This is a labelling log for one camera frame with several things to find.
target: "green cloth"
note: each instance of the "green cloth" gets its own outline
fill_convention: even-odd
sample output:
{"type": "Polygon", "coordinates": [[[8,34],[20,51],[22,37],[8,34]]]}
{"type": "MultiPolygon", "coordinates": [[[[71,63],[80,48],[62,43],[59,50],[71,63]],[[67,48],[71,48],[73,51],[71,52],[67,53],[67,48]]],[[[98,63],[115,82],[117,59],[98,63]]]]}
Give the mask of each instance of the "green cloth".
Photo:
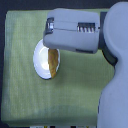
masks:
{"type": "Polygon", "coordinates": [[[10,126],[96,126],[100,94],[114,68],[100,50],[96,54],[60,50],[56,77],[41,79],[33,53],[43,37],[47,13],[9,11],[6,15],[2,121],[10,126]]]}

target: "green towel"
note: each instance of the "green towel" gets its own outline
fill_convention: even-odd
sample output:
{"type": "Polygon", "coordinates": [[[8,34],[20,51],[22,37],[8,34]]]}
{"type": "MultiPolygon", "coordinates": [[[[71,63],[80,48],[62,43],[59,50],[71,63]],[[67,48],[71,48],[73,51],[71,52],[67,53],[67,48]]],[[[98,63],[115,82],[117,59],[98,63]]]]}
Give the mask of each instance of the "green towel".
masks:
{"type": "Polygon", "coordinates": [[[33,66],[48,11],[9,11],[2,96],[2,121],[10,126],[96,126],[102,89],[114,69],[99,50],[82,54],[60,50],[54,79],[41,79],[33,66]]]}

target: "white robotic arm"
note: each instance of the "white robotic arm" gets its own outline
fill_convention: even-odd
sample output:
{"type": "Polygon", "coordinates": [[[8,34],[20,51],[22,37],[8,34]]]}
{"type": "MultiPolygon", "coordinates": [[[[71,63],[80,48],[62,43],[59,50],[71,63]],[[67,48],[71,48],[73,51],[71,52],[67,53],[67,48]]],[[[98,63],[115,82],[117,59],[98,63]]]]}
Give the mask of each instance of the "white robotic arm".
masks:
{"type": "MultiPolygon", "coordinates": [[[[99,33],[97,13],[55,9],[48,14],[43,43],[51,49],[95,53],[99,33]]],[[[102,34],[118,62],[114,78],[101,94],[97,128],[128,128],[128,2],[119,2],[108,11],[102,34]]]]}

